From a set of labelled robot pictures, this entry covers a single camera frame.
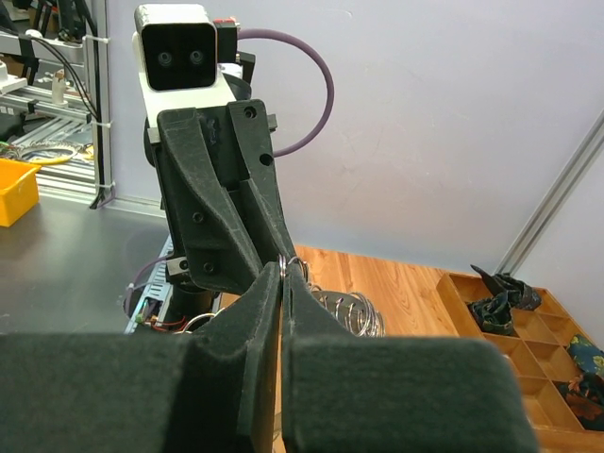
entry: yellow container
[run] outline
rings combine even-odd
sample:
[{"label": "yellow container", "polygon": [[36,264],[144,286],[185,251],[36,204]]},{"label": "yellow container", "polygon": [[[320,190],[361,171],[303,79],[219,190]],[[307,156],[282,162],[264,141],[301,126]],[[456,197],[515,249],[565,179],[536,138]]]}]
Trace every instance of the yellow container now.
[{"label": "yellow container", "polygon": [[0,227],[10,227],[38,203],[40,165],[0,159]]}]

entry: fabric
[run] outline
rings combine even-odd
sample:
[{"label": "fabric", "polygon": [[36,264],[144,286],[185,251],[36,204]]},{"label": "fabric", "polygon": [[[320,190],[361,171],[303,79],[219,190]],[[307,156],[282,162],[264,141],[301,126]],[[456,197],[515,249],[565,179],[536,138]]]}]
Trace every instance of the fabric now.
[{"label": "fabric", "polygon": [[471,264],[492,295],[508,292],[510,305],[519,310],[535,310],[541,305],[541,296],[524,281],[516,280],[510,274],[495,274],[491,276],[478,266]]},{"label": "fabric", "polygon": [[480,330],[497,335],[512,335],[512,307],[509,293],[503,292],[495,297],[480,299],[468,305]]},{"label": "fabric", "polygon": [[583,335],[575,335],[567,350],[582,372],[593,373],[604,378],[604,351]]},{"label": "fabric", "polygon": [[604,378],[585,373],[558,391],[585,429],[604,431]]}]

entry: gray wall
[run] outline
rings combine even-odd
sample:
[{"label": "gray wall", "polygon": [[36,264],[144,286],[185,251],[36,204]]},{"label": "gray wall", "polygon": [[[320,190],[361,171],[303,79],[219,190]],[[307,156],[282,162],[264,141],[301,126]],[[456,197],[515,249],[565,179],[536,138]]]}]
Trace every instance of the gray wall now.
[{"label": "gray wall", "polygon": [[604,347],[604,156],[570,194],[517,271],[548,288]]},{"label": "gray wall", "polygon": [[[141,1],[109,1],[112,149],[120,196],[158,199],[130,43]],[[597,0],[204,5],[294,34],[333,71],[327,129],[277,162],[298,243],[494,268],[604,104]],[[319,71],[283,44],[242,49],[258,55],[255,96],[277,114],[275,146],[291,143],[322,111]]]}]

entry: white camera housing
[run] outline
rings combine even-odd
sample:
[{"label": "white camera housing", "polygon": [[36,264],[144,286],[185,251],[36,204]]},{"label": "white camera housing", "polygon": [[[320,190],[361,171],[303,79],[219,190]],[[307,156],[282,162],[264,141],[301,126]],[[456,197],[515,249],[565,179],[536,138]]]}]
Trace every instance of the white camera housing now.
[{"label": "white camera housing", "polygon": [[[157,127],[163,110],[200,109],[235,101],[216,62],[215,27],[201,5],[140,5],[134,20],[137,31],[132,44],[150,127]],[[170,50],[174,57],[161,55]],[[193,52],[202,54],[203,68],[193,65],[197,60]],[[174,67],[167,67],[166,62],[173,60]],[[161,67],[166,67],[165,74]]]}]

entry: brown sorting tray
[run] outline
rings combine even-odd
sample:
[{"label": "brown sorting tray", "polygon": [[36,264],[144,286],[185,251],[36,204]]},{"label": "brown sorting tray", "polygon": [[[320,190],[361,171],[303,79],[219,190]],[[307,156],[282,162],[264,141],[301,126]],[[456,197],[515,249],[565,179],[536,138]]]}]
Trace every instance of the brown sorting tray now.
[{"label": "brown sorting tray", "polygon": [[585,332],[548,290],[537,289],[537,310],[512,310],[512,336],[483,333],[470,314],[467,304],[491,296],[479,277],[447,273],[437,290],[462,337],[487,340],[508,360],[542,451],[604,452],[604,432],[583,428],[556,389],[580,374],[565,348]]}]

